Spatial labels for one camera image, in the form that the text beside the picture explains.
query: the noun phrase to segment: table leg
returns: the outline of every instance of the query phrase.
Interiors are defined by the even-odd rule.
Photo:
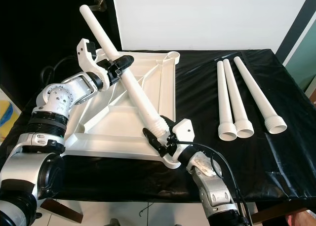
[[[53,199],[46,199],[40,207],[79,224],[81,224],[83,219],[83,214],[80,214]]]
[[[291,215],[308,210],[309,208],[314,207],[315,204],[315,199],[291,200],[255,213],[251,216],[251,218],[254,224],[261,223],[276,217]]]

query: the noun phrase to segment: floor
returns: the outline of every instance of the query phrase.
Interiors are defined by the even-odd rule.
[[[121,226],[209,226],[203,207],[200,203],[154,203],[147,207],[147,202],[89,202],[67,201],[58,202],[83,213],[82,226],[104,226],[111,218],[119,220]],[[248,204],[251,213],[256,212],[254,203]],[[43,216],[34,222],[34,226],[78,226],[79,224],[52,215],[39,209]]]

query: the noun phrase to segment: white pvc pipe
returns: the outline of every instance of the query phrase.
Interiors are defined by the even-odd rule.
[[[254,133],[253,127],[251,122],[248,120],[246,110],[243,106],[242,99],[231,68],[231,64],[229,63],[228,59],[225,59],[223,62],[229,97],[231,99],[234,113],[237,136],[240,138],[248,138]]]
[[[89,6],[82,5],[79,10],[108,58],[114,61],[116,58],[120,57],[119,52],[104,32]]]
[[[263,118],[265,119],[265,126],[267,130],[271,134],[278,134],[285,131],[287,129],[287,125],[284,122],[283,118],[277,115],[240,57],[235,57],[234,61]]]
[[[233,117],[224,73],[224,65],[222,61],[217,62],[217,85],[219,107],[218,136],[223,141],[232,141],[237,138],[237,131],[235,125],[233,124]]]
[[[82,5],[80,12],[108,58],[113,61],[120,57],[119,52],[115,49],[90,8],[87,5]],[[125,69],[120,79],[131,100],[138,108],[147,128],[158,138],[167,133],[169,131],[167,123],[160,117],[129,68]]]

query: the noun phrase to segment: yellow object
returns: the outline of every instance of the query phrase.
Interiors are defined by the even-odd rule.
[[[0,100],[0,119],[3,117],[3,115],[9,107],[9,101]],[[19,115],[13,110],[11,118],[0,127],[0,142],[2,142],[5,139],[5,137],[9,134],[13,124],[18,119],[18,117]]]

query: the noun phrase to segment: table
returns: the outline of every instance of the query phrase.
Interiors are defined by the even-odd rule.
[[[311,207],[316,198],[316,110],[269,49],[243,51],[179,51],[176,66],[176,117],[192,121],[195,141],[220,151],[230,164],[246,201],[282,200],[286,214]],[[237,70],[241,57],[275,111],[288,128],[272,135]],[[225,142],[219,125],[216,62],[228,58],[255,134]],[[0,147],[0,165],[7,149],[25,131],[35,97]],[[197,202],[198,189],[184,167],[161,162],[85,156],[65,156],[65,184],[56,196],[68,200]],[[231,190],[232,182],[224,180]],[[268,212],[276,216],[275,210]],[[257,215],[258,222],[267,218]]]

